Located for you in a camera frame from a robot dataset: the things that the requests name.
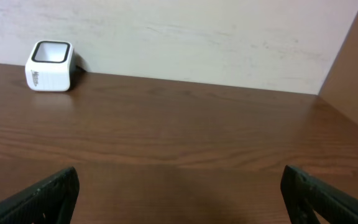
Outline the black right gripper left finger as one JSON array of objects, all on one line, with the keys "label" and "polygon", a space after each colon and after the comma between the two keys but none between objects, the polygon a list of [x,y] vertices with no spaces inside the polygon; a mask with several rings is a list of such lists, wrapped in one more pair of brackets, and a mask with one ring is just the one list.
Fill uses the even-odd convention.
[{"label": "black right gripper left finger", "polygon": [[69,224],[79,190],[76,169],[62,169],[0,201],[0,223]]}]

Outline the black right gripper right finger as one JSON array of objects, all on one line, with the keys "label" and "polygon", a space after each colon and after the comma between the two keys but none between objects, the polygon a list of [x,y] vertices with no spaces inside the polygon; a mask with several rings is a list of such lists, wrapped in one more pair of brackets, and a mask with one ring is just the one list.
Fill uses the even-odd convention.
[{"label": "black right gripper right finger", "polygon": [[358,199],[295,167],[286,166],[280,190],[292,223],[358,224]]}]

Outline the white barcode scanner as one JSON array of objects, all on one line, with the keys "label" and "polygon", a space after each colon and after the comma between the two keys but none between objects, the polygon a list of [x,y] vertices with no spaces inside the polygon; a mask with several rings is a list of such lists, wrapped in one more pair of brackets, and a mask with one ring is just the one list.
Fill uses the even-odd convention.
[{"label": "white barcode scanner", "polygon": [[74,47],[69,42],[41,40],[34,45],[27,63],[27,85],[34,91],[67,91],[75,70]]}]

